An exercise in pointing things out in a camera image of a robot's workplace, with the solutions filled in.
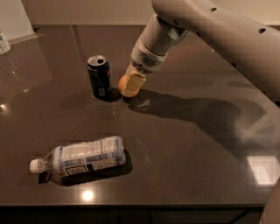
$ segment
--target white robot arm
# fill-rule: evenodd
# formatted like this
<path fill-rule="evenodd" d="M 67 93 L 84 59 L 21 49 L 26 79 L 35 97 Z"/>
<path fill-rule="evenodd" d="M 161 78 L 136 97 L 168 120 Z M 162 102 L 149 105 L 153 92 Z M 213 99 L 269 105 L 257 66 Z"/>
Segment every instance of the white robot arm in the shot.
<path fill-rule="evenodd" d="M 280 31 L 207 0 L 152 0 L 152 6 L 156 13 L 136 42 L 126 72 L 138 76 L 129 82 L 128 75 L 123 95 L 130 96 L 128 89 L 139 89 L 144 75 L 156 72 L 169 48 L 191 31 L 273 102 L 280 102 Z"/>

